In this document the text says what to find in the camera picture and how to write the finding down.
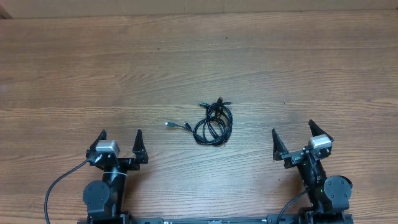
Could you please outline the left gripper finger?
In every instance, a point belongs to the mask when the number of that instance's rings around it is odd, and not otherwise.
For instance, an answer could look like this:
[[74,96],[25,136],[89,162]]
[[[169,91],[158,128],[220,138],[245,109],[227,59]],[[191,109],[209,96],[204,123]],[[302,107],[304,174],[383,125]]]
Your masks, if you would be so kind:
[[141,129],[137,130],[132,152],[136,155],[136,159],[147,159],[147,151],[144,145]]
[[101,140],[106,140],[106,137],[107,137],[107,132],[106,132],[105,129],[103,129],[103,130],[100,132],[99,136],[96,138],[96,140],[95,140],[95,141],[91,144],[91,146],[88,148],[88,152],[96,151],[96,146],[98,145],[98,143],[99,143]]

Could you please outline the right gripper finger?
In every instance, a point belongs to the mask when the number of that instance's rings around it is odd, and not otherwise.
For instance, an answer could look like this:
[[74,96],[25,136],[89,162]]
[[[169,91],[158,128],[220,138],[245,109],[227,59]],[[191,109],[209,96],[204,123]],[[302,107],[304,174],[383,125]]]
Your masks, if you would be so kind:
[[310,127],[312,136],[321,136],[321,135],[326,135],[331,142],[334,141],[333,137],[331,137],[328,133],[326,133],[324,130],[322,130],[322,128],[320,128],[315,122],[314,120],[310,119],[308,122],[308,125]]
[[282,157],[289,153],[286,146],[280,139],[275,128],[272,129],[272,140],[273,140],[273,160],[280,161]]

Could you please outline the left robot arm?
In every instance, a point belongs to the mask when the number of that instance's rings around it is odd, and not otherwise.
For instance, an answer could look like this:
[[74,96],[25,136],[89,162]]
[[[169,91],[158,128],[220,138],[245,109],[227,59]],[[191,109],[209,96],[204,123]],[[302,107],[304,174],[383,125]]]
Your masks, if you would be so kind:
[[83,191],[83,201],[87,207],[85,223],[136,223],[134,217],[123,211],[127,173],[140,169],[149,161],[142,131],[136,134],[132,153],[134,157],[119,157],[120,149],[115,140],[107,139],[102,130],[97,139],[86,151],[91,166],[103,171],[102,179],[90,182]]

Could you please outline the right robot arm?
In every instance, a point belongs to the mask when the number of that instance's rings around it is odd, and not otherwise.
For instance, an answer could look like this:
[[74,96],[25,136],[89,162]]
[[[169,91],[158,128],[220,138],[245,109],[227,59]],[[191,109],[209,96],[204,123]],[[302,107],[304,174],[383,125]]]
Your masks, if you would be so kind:
[[[304,186],[304,191],[282,208],[275,222],[353,223],[353,217],[345,214],[349,209],[352,181],[342,175],[327,176],[321,163],[331,154],[334,139],[313,120],[308,125],[312,137],[307,146],[295,152],[289,152],[276,129],[272,130],[273,160],[284,161],[286,169],[296,167]],[[308,196],[310,206],[300,208],[296,215],[286,215],[285,211],[303,195]]]

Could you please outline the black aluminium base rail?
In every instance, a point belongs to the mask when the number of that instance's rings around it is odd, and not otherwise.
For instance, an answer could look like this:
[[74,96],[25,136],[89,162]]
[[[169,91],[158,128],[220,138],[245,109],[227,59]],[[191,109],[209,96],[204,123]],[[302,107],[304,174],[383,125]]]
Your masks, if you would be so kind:
[[[166,219],[163,218],[134,218],[132,215],[121,215],[119,218],[110,218],[107,220],[93,220],[86,218],[80,220],[78,224],[86,223],[129,223],[129,224],[275,224],[277,223],[278,215],[272,214],[266,217],[234,217],[234,218],[192,218],[192,219]],[[312,223],[347,223],[353,224],[352,215],[346,215],[344,219],[337,216],[314,217]],[[279,223],[282,224],[298,224],[309,223],[300,219],[298,215],[286,214],[282,215]]]

